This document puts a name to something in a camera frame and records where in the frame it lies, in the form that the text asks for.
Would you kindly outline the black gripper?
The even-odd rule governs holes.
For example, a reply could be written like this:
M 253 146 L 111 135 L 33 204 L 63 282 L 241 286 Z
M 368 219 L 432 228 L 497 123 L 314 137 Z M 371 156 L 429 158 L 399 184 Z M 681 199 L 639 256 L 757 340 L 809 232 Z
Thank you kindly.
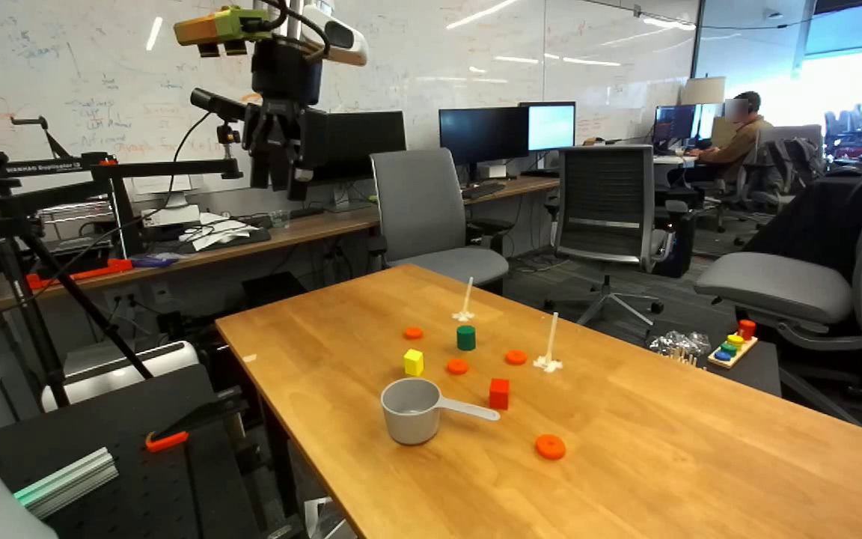
M 253 156 L 253 184 L 274 192 L 304 192 L 304 120 L 296 101 L 263 101 L 247 108 L 244 146 Z

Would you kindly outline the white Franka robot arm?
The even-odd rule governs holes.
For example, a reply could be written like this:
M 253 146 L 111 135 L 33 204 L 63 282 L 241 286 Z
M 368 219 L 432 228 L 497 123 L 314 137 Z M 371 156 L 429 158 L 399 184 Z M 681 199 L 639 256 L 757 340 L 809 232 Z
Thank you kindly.
M 368 39 L 348 21 L 304 0 L 220 5 L 175 24 L 175 39 L 202 56 L 253 56 L 256 104 L 191 89 L 191 101 L 223 120 L 244 123 L 253 184 L 304 198 L 308 184 L 308 108 L 322 101 L 323 63 L 365 65 Z

